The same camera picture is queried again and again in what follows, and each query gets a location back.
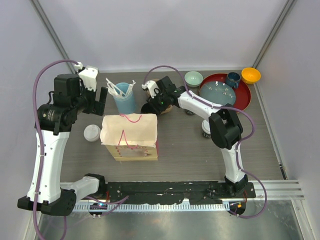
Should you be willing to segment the pink kraft paper bag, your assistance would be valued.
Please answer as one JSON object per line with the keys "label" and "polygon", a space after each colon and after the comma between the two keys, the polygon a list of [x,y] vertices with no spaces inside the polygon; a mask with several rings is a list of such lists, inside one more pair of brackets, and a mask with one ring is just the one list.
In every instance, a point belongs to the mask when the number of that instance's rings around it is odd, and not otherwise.
{"label": "pink kraft paper bag", "polygon": [[118,162],[157,161],[157,116],[151,113],[105,115],[100,140]]}

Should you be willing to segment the black paper coffee cup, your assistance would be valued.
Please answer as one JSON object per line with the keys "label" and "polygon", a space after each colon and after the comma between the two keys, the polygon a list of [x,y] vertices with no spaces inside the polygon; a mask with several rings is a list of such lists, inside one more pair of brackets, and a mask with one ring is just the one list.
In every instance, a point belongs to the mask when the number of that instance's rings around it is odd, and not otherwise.
{"label": "black paper coffee cup", "polygon": [[207,138],[207,139],[211,138],[211,135],[209,133],[205,132],[205,131],[202,131],[202,136]]}

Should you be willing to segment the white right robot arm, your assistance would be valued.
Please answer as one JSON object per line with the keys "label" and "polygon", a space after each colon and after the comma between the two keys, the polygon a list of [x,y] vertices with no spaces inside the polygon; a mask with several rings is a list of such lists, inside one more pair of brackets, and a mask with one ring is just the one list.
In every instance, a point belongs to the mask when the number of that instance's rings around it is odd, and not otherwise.
{"label": "white right robot arm", "polygon": [[188,110],[208,122],[211,140],[220,148],[225,164],[225,191],[233,198],[242,194],[248,176],[243,170],[240,153],[243,127],[236,111],[229,105],[222,106],[199,97],[184,86],[176,87],[168,76],[158,81],[149,80],[141,88],[149,92],[142,112],[160,115],[172,105]]}

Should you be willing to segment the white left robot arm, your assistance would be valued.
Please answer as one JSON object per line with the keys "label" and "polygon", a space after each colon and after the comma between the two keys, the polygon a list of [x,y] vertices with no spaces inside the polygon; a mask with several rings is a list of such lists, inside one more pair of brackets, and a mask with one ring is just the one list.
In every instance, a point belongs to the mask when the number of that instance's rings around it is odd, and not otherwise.
{"label": "white left robot arm", "polygon": [[99,174],[88,173],[64,188],[60,184],[64,150],[78,115],[104,114],[108,89],[102,87],[96,100],[96,78],[93,72],[59,74],[54,78],[48,103],[37,109],[40,129],[36,133],[33,178],[27,195],[18,199],[18,208],[50,216],[68,216],[75,204],[87,196],[100,200],[106,195],[106,181]]}

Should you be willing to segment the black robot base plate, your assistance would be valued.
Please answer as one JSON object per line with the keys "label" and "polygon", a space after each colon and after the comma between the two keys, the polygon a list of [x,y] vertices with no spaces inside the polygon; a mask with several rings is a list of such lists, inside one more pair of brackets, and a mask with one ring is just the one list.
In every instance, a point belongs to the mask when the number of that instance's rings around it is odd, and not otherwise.
{"label": "black robot base plate", "polygon": [[128,197],[125,204],[173,205],[188,199],[191,205],[218,204],[224,199],[253,199],[253,183],[248,182],[239,192],[219,181],[151,181],[108,182],[99,193],[89,195],[95,199],[109,197],[115,203]]}

